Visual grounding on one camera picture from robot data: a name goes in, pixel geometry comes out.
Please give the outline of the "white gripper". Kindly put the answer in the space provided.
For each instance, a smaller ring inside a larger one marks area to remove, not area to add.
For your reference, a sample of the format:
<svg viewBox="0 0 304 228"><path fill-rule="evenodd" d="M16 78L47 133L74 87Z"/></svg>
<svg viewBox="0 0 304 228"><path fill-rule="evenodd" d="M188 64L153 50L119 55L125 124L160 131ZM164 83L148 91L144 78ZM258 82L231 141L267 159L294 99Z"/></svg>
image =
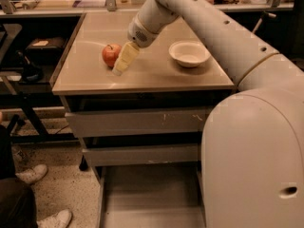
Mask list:
<svg viewBox="0 0 304 228"><path fill-rule="evenodd" d="M151 19L143 19L137 14L128 26L127 42L122 47L112 72L122 75L138 56L140 49L149 47L159 34L159 26Z"/></svg>

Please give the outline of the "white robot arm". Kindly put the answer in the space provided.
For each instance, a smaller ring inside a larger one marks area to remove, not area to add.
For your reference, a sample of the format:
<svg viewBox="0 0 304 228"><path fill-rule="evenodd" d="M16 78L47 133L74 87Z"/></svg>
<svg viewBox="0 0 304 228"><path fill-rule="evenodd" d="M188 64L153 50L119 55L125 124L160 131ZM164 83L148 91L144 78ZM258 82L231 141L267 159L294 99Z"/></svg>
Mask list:
<svg viewBox="0 0 304 228"><path fill-rule="evenodd" d="M114 72L177 17L237 86L202 133L206 227L304 228L304 76L295 64L205 0L146 0Z"/></svg>

